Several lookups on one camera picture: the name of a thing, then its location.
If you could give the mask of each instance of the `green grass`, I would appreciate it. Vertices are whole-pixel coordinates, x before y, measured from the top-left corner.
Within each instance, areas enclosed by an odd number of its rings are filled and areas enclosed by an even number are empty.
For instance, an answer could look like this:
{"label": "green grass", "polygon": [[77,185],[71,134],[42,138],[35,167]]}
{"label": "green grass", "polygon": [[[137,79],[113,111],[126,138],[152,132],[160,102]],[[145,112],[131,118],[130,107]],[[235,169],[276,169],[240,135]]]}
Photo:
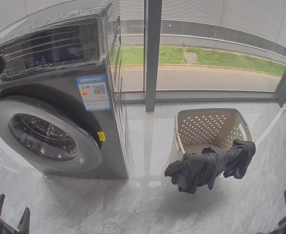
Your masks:
{"label": "green grass", "polygon": [[143,47],[123,47],[122,62],[123,64],[143,64]]}
{"label": "green grass", "polygon": [[[264,60],[249,55],[235,54],[218,50],[204,50],[198,47],[187,47],[186,52],[196,53],[198,63],[206,66],[221,66],[267,72],[282,76],[286,65]],[[122,50],[123,64],[142,64],[143,48],[136,46],[124,47]],[[160,64],[185,64],[183,48],[179,46],[163,46],[159,48]]]}
{"label": "green grass", "polygon": [[240,55],[217,50],[203,50],[193,46],[187,47],[186,52],[196,53],[198,64],[201,65],[249,69],[279,76],[282,76],[286,69],[286,65],[250,55]]}

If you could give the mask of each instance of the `gray marble floor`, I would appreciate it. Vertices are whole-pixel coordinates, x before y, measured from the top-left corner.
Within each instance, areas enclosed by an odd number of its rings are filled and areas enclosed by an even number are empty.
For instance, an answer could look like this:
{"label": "gray marble floor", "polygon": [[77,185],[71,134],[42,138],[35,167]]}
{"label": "gray marble floor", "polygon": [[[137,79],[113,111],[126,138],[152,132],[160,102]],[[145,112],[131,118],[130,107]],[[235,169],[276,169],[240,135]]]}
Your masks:
{"label": "gray marble floor", "polygon": [[[250,126],[256,154],[242,180],[219,176],[212,191],[179,193],[164,169],[180,110],[236,108]],[[128,106],[135,171],[129,180],[43,175],[0,139],[1,217],[13,227],[28,207],[30,233],[256,233],[285,215],[286,105],[277,103]]]}

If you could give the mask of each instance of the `building facade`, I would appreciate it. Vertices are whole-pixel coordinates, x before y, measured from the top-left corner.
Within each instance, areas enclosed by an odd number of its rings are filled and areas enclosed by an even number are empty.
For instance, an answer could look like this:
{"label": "building facade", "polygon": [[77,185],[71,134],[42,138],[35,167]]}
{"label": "building facade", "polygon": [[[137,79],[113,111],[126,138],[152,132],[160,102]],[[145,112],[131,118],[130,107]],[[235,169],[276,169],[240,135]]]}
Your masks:
{"label": "building facade", "polygon": [[[0,32],[69,0],[0,0]],[[144,0],[121,0],[123,44],[142,45]],[[161,44],[241,52],[286,63],[286,0],[163,0]]]}

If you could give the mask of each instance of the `road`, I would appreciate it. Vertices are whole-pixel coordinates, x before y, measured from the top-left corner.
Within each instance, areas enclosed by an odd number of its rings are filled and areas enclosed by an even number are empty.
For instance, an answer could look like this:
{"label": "road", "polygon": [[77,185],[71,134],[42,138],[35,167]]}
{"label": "road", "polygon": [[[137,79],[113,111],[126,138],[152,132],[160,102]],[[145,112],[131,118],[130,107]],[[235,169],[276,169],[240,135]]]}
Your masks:
{"label": "road", "polygon": [[[159,68],[157,90],[234,90],[274,92],[280,77],[220,68]],[[143,90],[143,70],[124,70],[124,89]]]}

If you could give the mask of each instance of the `gray washing machine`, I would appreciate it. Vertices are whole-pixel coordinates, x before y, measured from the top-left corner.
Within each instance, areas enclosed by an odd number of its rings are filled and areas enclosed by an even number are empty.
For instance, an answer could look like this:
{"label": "gray washing machine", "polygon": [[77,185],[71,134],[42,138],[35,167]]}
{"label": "gray washing machine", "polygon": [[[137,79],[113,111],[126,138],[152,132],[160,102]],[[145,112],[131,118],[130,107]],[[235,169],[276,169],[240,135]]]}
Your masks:
{"label": "gray washing machine", "polygon": [[0,33],[0,137],[42,173],[129,178],[121,93],[119,0],[63,3]]}

